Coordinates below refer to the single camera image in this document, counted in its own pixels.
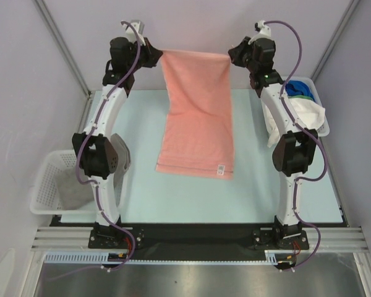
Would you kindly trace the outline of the pink towel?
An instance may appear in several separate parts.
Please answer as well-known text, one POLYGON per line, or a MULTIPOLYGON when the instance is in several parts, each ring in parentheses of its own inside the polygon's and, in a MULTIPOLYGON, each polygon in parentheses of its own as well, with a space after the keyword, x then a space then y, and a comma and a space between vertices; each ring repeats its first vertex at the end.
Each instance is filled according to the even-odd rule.
POLYGON ((166 50, 160 61, 169 111, 156 170, 232 179, 234 136, 229 56, 166 50))

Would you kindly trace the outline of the grey terry towel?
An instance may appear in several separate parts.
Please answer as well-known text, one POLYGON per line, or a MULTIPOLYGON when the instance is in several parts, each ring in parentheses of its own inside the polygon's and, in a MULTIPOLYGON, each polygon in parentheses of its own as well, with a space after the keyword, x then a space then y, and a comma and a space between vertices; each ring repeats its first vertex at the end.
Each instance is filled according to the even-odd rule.
POLYGON ((85 146, 79 166, 75 169, 82 184, 92 184, 101 178, 107 181, 113 177, 113 189, 122 183, 131 165, 130 150, 122 137, 113 134, 110 139, 92 136, 85 146))

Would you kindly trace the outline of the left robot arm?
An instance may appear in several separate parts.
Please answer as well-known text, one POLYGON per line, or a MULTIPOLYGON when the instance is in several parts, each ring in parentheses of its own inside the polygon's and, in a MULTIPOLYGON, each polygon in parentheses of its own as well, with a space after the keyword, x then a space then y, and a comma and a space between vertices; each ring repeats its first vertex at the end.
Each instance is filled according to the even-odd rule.
POLYGON ((110 60, 106 63, 103 89, 98 108, 83 132, 72 136, 77 157, 75 174, 80 184, 92 187, 96 203, 96 224, 107 226, 102 240, 111 248, 120 246, 124 233, 115 225, 120 218, 114 178, 130 167, 130 152, 121 137, 113 132, 118 113, 130 95, 134 74, 158 64, 163 52, 148 38, 135 41, 117 37, 109 43, 110 60))

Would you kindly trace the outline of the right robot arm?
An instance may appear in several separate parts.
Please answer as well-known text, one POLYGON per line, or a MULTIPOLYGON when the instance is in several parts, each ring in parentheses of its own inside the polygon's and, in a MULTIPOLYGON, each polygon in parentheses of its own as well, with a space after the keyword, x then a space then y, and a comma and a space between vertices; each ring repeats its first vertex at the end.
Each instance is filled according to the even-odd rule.
POLYGON ((279 172, 279 206, 275 215, 272 240, 281 249, 288 248, 301 234, 302 223, 297 218, 297 182, 312 164, 317 138, 315 129, 307 129, 296 116, 284 81, 273 68, 276 44, 267 37, 245 37, 228 51, 231 63, 250 72, 250 86, 270 111, 279 132, 279 141, 272 161, 279 172))

